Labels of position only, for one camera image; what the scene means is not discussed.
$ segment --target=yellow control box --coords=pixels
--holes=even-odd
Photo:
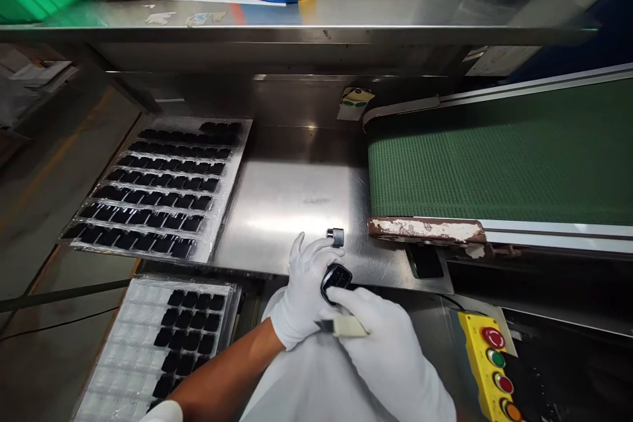
[[[466,337],[466,352],[479,389],[479,405],[491,422],[520,422],[523,417],[514,405],[514,385],[503,368],[505,339],[496,320],[485,315],[459,312],[459,323]]]

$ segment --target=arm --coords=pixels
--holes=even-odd
[[[228,420],[255,379],[285,349],[267,318],[185,379],[169,398],[180,405],[187,422]]]

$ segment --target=red button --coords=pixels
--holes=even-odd
[[[493,379],[495,380],[495,385],[501,389],[506,394],[511,394],[514,392],[514,384],[508,378],[500,373],[493,374]]]
[[[481,330],[481,337],[495,349],[502,349],[506,345],[506,340],[499,330],[492,326],[486,326]]]

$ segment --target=stainless steel shelf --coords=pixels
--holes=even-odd
[[[168,12],[166,25],[146,23]],[[226,15],[187,26],[196,13]],[[0,42],[543,45],[581,42],[597,27],[570,0],[303,0],[286,7],[108,0],[77,2],[41,24],[2,26]]]

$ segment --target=orange button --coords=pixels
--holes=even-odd
[[[521,411],[512,402],[505,398],[501,400],[501,410],[503,410],[503,413],[512,422],[521,422],[521,420],[523,420]]]

